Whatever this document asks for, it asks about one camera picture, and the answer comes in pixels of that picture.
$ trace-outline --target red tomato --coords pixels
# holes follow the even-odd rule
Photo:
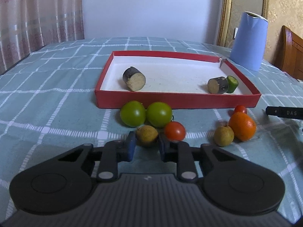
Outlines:
[[[236,106],[236,108],[234,109],[234,113],[236,112],[240,112],[240,113],[247,113],[247,109],[245,106],[243,105],[238,105]]]
[[[185,138],[186,131],[179,122],[171,121],[165,126],[164,134],[170,141],[182,141]]]

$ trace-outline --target black marker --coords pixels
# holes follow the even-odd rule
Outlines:
[[[279,118],[303,120],[302,107],[271,107],[265,110],[267,115],[277,116]]]

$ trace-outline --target ribbed gray surface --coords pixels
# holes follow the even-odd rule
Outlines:
[[[99,184],[92,197],[69,212],[39,216],[18,211],[4,227],[286,227],[278,213],[245,217],[211,205],[194,184],[173,174],[122,174]]]

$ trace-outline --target gold door frame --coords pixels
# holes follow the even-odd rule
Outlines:
[[[263,0],[261,16],[266,19],[267,19],[267,15],[268,15],[268,4],[269,4],[269,0]],[[224,47],[226,44],[231,9],[232,9],[232,0],[223,0],[219,33],[218,33],[218,38],[217,38],[217,45],[222,46],[222,47]]]

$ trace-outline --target white wall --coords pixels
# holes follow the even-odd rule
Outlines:
[[[222,0],[83,0],[84,34],[166,37],[213,44]]]

